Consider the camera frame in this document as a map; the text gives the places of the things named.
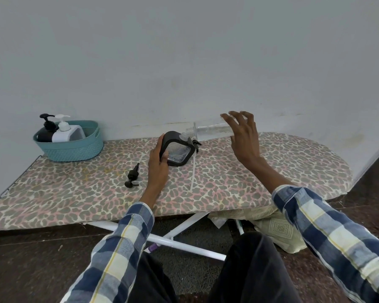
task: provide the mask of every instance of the black pants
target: black pants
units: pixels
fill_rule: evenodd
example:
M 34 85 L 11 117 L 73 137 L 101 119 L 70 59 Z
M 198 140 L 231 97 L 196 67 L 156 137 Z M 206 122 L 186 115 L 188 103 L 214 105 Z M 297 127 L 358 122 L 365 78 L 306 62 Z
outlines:
M 252 232 L 230 248 L 208 301 L 292 303 L 300 298 L 272 240 Z M 160 263 L 145 252 L 128 302 L 178 302 Z

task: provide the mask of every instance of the hand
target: hand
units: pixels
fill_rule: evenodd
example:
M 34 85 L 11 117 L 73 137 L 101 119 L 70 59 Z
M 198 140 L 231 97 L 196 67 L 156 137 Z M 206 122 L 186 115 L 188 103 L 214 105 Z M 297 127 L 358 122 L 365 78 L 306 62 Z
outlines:
M 150 151 L 147 187 L 141 198 L 141 202 L 148 204 L 150 208 L 153 208 L 154 203 L 156 203 L 157 196 L 166 186 L 168 180 L 167 151 L 163 153 L 162 160 L 160 161 L 160 150 L 162 147 L 163 137 L 164 134 L 162 134 L 162 136 L 160 136 L 157 140 L 156 147 Z
M 251 170 L 259 160 L 263 159 L 260 157 L 260 145 L 254 115 L 248 112 L 229 112 L 229 114 L 235 117 L 238 123 L 228 114 L 221 114 L 220 116 L 233 130 L 234 136 L 230 138 L 232 139 L 234 155 L 244 167 Z

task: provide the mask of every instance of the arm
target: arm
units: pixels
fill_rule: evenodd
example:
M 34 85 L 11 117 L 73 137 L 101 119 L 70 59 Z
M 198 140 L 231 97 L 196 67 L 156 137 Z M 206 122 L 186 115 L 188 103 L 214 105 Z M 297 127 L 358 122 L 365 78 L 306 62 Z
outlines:
M 61 302 L 126 302 L 137 266 L 154 224 L 152 208 L 168 179 L 167 157 L 159 159 L 163 135 L 150 152 L 147 188 L 131 205 L 117 229 L 105 236 L 91 253 L 91 262 Z
M 379 302 L 379 239 L 323 199 L 294 186 L 259 155 L 253 115 L 230 112 L 223 118 L 233 129 L 232 148 L 239 161 L 272 194 L 273 202 L 301 233 L 307 246 L 329 270 L 344 293 L 356 302 Z

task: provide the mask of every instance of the shirt sleeve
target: shirt sleeve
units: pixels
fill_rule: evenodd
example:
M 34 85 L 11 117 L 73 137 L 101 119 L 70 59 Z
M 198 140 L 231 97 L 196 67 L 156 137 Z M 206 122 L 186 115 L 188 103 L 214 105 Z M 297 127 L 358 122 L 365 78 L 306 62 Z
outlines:
M 379 302 L 379 239 L 308 188 L 282 185 L 273 202 L 354 302 Z
M 126 302 L 154 216 L 145 203 L 133 204 L 117 229 L 105 236 L 91 253 L 91 262 L 61 302 Z

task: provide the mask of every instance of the white soap dispenser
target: white soap dispenser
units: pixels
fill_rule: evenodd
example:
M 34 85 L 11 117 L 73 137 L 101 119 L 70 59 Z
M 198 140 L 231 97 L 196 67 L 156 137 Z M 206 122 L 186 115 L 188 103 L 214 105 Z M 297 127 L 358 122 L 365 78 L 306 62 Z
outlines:
M 80 125 L 70 125 L 66 121 L 63 121 L 64 117 L 70 116 L 62 114 L 55 116 L 60 122 L 58 124 L 59 129 L 52 136 L 52 142 L 74 141 L 86 138 Z

